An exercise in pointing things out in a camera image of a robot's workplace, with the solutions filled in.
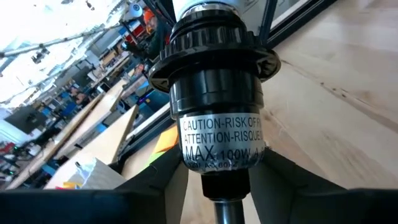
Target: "wooden table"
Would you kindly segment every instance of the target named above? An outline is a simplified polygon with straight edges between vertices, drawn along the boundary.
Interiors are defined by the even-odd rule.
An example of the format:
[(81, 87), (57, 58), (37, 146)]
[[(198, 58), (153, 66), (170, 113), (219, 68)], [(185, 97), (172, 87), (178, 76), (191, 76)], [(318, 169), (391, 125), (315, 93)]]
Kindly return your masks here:
[(94, 87), (98, 84), (100, 84), (104, 78), (106, 78), (109, 74), (113, 75), (114, 71), (119, 70), (120, 67), (122, 67), (125, 63), (129, 61), (129, 56), (130, 54), (128, 52), (123, 52), (121, 58), (111, 67), (106, 71), (102, 77), (97, 79), (94, 83), (91, 84), (91, 87)]
[(125, 80), (120, 80), (113, 86), (102, 98), (102, 100), (93, 109), (93, 112), (84, 120), (80, 127), (73, 133), (70, 139), (61, 148), (56, 159), (61, 156), (66, 156), (75, 148), (75, 144), (82, 141), (88, 133), (95, 129), (107, 116), (115, 110), (116, 105), (119, 103), (120, 96), (123, 92), (123, 85), (126, 84)]
[(398, 188), (397, 28), (397, 1), (337, 1), (277, 46), (264, 139), (343, 187)]
[(169, 109), (170, 109), (170, 103), (166, 103), (163, 107), (161, 107), (161, 109), (156, 111), (152, 116), (150, 116), (148, 119), (142, 122), (142, 124), (140, 124), (137, 128), (132, 130), (126, 137), (127, 141), (130, 141), (131, 138), (133, 138), (135, 135), (144, 130), (148, 125), (154, 122), (160, 115), (164, 114)]
[(65, 126), (65, 128), (58, 134), (54, 141), (49, 142), (42, 152), (32, 159), (30, 164), (15, 178), (7, 189), (14, 189), (20, 186), (27, 180), (34, 172), (38, 171), (53, 155), (61, 148), (63, 143), (71, 136), (72, 132), (80, 125), (80, 123), (88, 116), (91, 109), (97, 105), (102, 99), (103, 94), (98, 95), (87, 106), (85, 106), (76, 116)]
[(57, 170), (55, 175), (47, 183), (45, 189), (54, 189), (55, 186), (62, 186), (74, 173), (71, 170), (75, 170), (74, 164), (79, 159), (95, 157), (105, 164), (112, 163), (119, 147), (126, 140), (127, 132), (132, 128), (132, 122), (136, 117), (138, 108), (138, 106), (133, 106), (109, 128), (71, 157), (70, 160)]
[(122, 99), (125, 99), (132, 95), (140, 86), (142, 86), (145, 82), (147, 81), (147, 78), (145, 76), (139, 77), (133, 84), (131, 84), (127, 89), (123, 91), (123, 94), (121, 95)]
[(112, 51), (108, 52), (107, 55), (104, 58), (102, 58), (102, 60), (101, 60), (102, 65), (103, 66), (107, 65), (115, 57), (116, 57), (116, 51), (115, 50), (112, 50)]

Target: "orange paper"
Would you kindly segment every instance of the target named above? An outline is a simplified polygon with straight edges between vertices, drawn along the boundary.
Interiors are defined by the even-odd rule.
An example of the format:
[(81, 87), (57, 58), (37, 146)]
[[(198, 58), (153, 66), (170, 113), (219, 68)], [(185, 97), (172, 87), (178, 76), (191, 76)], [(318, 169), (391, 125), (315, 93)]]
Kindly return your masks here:
[(173, 148), (178, 143), (178, 131), (177, 125), (171, 127), (170, 129), (162, 132), (160, 134), (160, 138), (156, 143), (156, 147), (154, 149), (154, 154), (158, 152), (165, 152), (169, 149)]

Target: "metal rod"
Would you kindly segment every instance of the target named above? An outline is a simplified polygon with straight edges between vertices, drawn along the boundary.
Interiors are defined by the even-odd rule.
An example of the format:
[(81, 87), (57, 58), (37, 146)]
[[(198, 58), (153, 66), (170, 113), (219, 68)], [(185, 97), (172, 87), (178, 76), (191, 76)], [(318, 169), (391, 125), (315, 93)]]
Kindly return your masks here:
[(217, 224), (244, 224), (242, 200), (215, 202)]
[(124, 26), (124, 28), (127, 29), (127, 32), (130, 34), (132, 40), (136, 43), (136, 46), (141, 47), (141, 45), (139, 44), (139, 41), (137, 40), (137, 37), (131, 32), (129, 24), (127, 22), (123, 22), (123, 21), (121, 21), (121, 24)]
[(274, 14), (277, 5), (276, 0), (267, 0), (266, 7), (264, 9), (264, 14), (262, 15), (262, 23), (260, 28), (260, 40), (267, 41), (269, 37), (269, 32), (271, 30), (271, 24), (274, 20)]
[(167, 12), (166, 8), (163, 6), (163, 4), (158, 1), (156, 3), (156, 6), (159, 8), (160, 12), (163, 14), (163, 16), (166, 18), (167, 22), (171, 25), (174, 26), (175, 25), (175, 19), (173, 19), (169, 12)]
[(4, 57), (17, 56), (19, 54), (27, 53), (27, 52), (30, 52), (32, 50), (39, 50), (39, 49), (42, 49), (42, 48), (45, 48), (45, 47), (50, 47), (51, 45), (54, 45), (54, 44), (60, 44), (60, 43), (63, 43), (63, 42), (68, 42), (68, 41), (71, 41), (73, 39), (77, 39), (77, 38), (80, 38), (80, 37), (85, 37), (85, 36), (88, 36), (88, 35), (96, 34), (98, 32), (107, 31), (107, 30), (110, 30), (110, 29), (113, 29), (113, 28), (117, 28), (117, 27), (120, 27), (120, 26), (122, 26), (122, 25), (121, 24), (117, 24), (115, 26), (111, 26), (111, 27), (108, 27), (108, 28), (100, 28), (100, 29), (96, 29), (96, 30), (82, 32), (81, 34), (76, 34), (76, 35), (73, 35), (73, 36), (70, 36), (70, 37), (65, 37), (65, 38), (61, 38), (61, 39), (51, 40), (51, 41), (48, 41), (48, 42), (42, 43), (42, 44), (35, 44), (35, 45), (27, 46), (27, 47), (21, 47), (19, 49), (14, 49), (14, 50), (8, 50), (8, 51), (5, 51), (5, 52), (0, 52), (0, 59), (2, 59)]

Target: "person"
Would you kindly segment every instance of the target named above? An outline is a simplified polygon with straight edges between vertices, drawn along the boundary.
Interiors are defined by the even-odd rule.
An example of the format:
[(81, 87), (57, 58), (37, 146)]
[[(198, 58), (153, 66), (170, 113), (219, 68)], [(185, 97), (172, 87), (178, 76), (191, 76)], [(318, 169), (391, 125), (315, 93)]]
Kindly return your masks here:
[(139, 58), (142, 58), (142, 59), (145, 59), (145, 58), (149, 57), (149, 55), (147, 55), (145, 50), (140, 49), (134, 43), (130, 43), (127, 40), (125, 40), (121, 44), (121, 48), (122, 48), (122, 50), (130, 51), (133, 55), (136, 55), (136, 56), (138, 56)]
[(144, 11), (144, 22), (148, 33), (155, 32), (146, 50), (149, 57), (153, 59), (162, 50), (161, 43), (164, 41), (168, 44), (170, 35), (167, 33), (165, 26), (161, 22), (158, 22), (155, 14), (150, 9), (145, 9)]
[(84, 93), (80, 92), (75, 87), (71, 87), (70, 90), (68, 90), (68, 92), (72, 97), (72, 99), (75, 101), (75, 103), (77, 105), (81, 105), (82, 108), (87, 106), (87, 104), (89, 104), (91, 101), (90, 97), (87, 97)]

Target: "white label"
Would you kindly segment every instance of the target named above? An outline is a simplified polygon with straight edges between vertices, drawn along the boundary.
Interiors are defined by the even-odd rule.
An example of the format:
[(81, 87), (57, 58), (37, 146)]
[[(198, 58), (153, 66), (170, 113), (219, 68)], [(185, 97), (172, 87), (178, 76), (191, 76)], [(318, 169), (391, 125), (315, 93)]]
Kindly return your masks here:
[(255, 113), (183, 117), (178, 125), (185, 165), (197, 172), (252, 167), (266, 146)]

